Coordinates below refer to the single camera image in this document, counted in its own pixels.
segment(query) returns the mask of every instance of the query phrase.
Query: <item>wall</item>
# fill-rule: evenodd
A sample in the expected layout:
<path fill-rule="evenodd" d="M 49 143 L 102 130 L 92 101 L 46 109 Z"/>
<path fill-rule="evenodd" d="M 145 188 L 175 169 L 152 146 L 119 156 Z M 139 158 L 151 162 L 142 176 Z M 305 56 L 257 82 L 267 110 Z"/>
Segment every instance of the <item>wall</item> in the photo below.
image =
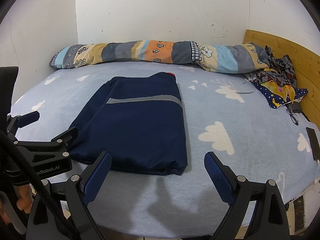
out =
<path fill-rule="evenodd" d="M 79 43 L 241 43 L 249 0 L 76 0 Z"/>
<path fill-rule="evenodd" d="M 234 45 L 246 29 L 320 55 L 320 33 L 299 0 L 76 0 L 79 43 L 143 39 Z"/>
<path fill-rule="evenodd" d="M 0 66 L 20 68 L 12 101 L 55 71 L 55 53 L 77 43 L 75 0 L 17 0 L 0 25 Z"/>
<path fill-rule="evenodd" d="M 293 41 L 320 55 L 320 32 L 299 0 L 250 0 L 249 29 Z"/>

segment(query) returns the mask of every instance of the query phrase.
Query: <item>light blue blanket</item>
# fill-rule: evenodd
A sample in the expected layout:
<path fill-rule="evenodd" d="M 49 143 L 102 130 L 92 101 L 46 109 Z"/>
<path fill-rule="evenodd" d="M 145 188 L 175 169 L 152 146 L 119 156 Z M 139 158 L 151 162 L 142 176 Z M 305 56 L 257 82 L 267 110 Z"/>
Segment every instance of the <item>light blue blanket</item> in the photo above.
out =
<path fill-rule="evenodd" d="M 264 96 L 241 75 L 203 71 L 190 65 L 113 62 L 56 71 L 12 106 L 12 114 L 40 112 L 39 121 L 20 129 L 19 140 L 50 141 L 65 131 L 95 91 L 114 76 L 176 75 L 187 135 L 188 163 L 181 176 L 111 171 L 89 209 L 96 222 L 120 232 L 159 238 L 212 234 L 228 205 L 204 168 L 214 151 L 236 175 L 265 183 L 274 179 L 284 203 L 320 175 L 313 160 L 302 114 L 296 126 L 285 107 L 271 109 Z M 81 173 L 85 165 L 51 181 Z M 251 205 L 243 225 L 250 221 Z"/>

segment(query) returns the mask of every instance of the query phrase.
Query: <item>striped blanket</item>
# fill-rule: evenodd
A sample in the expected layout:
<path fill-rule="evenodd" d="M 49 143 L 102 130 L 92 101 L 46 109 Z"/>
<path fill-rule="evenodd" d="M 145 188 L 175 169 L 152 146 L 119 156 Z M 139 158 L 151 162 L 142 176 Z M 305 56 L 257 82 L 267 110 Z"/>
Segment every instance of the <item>striped blanket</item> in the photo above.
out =
<path fill-rule="evenodd" d="M 151 40 L 69 46 L 53 56 L 50 66 L 77 68 L 114 60 L 196 63 L 204 70 L 219 73 L 248 73 L 269 65 L 265 49 L 254 43 L 209 46 L 195 41 Z"/>

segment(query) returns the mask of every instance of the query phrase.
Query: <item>headboard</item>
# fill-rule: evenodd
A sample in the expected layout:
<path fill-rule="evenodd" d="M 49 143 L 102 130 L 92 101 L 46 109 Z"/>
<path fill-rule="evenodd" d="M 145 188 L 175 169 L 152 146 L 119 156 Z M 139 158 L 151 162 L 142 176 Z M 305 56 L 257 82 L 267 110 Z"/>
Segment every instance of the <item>headboard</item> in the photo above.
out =
<path fill-rule="evenodd" d="M 301 102 L 303 112 L 320 129 L 320 56 L 299 44 L 268 33 L 247 30 L 244 43 L 249 41 L 262 47 L 269 46 L 275 57 L 290 56 L 298 87 L 309 91 Z"/>

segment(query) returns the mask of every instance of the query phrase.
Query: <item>navy blue jacket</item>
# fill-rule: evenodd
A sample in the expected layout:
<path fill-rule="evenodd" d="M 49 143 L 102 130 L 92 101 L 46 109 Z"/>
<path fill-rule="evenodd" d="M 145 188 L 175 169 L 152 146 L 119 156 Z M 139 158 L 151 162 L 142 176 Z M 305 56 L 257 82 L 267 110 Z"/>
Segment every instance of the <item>navy blue jacket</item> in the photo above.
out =
<path fill-rule="evenodd" d="M 92 164 L 102 151 L 114 171 L 181 175 L 188 165 L 183 109 L 175 76 L 114 77 L 103 84 L 70 127 L 79 135 L 71 158 Z"/>

